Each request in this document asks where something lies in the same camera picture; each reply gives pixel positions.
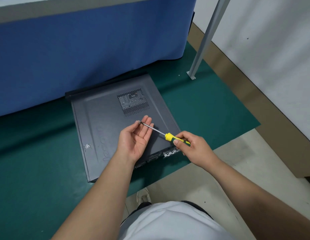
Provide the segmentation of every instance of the metal table leg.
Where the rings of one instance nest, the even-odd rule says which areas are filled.
[[[209,43],[212,41],[212,38],[214,36],[214,33],[221,21],[221,18],[224,15],[224,12],[228,6],[228,3],[230,2],[230,0],[218,0],[218,3],[216,5],[216,8],[214,10],[213,16],[211,18],[211,20],[209,21],[209,24],[207,26],[204,38],[202,40],[202,42],[200,43],[200,47],[198,49],[198,52],[194,58],[193,64],[190,67],[190,70],[187,72],[187,74],[189,75],[189,77],[194,80],[195,77],[195,73],[197,72],[197,69],[199,67],[199,64],[201,63],[203,56],[204,56],[204,52],[206,50],[206,48],[208,47]]]

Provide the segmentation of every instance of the baseboard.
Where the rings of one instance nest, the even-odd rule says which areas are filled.
[[[198,50],[203,32],[192,24],[188,42]],[[298,178],[310,176],[310,141],[213,43],[204,60],[261,123],[257,131]]]

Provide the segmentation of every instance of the screwdriver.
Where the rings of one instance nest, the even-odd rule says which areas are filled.
[[[157,130],[157,129],[153,128],[153,127],[150,127],[149,125],[147,125],[147,124],[145,124],[145,123],[143,123],[141,121],[138,121],[138,124],[143,124],[143,125],[147,126],[148,128],[150,128],[150,129],[152,129],[154,131],[157,131],[158,133],[164,135],[165,136],[165,140],[167,140],[167,141],[173,142],[174,140],[177,139],[177,140],[180,140],[180,141],[184,142],[186,145],[188,145],[190,147],[190,142],[182,140],[180,138],[177,138],[176,136],[173,136],[171,133],[164,134],[164,133],[160,132],[159,130]]]

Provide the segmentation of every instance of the white shirt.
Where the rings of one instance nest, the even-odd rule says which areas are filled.
[[[207,214],[184,202],[151,205],[121,236],[124,240],[144,239],[223,239],[229,233]]]

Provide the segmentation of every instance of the perforated metal vent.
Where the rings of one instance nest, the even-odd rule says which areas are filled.
[[[125,116],[131,116],[149,109],[149,104],[141,89],[117,95]]]

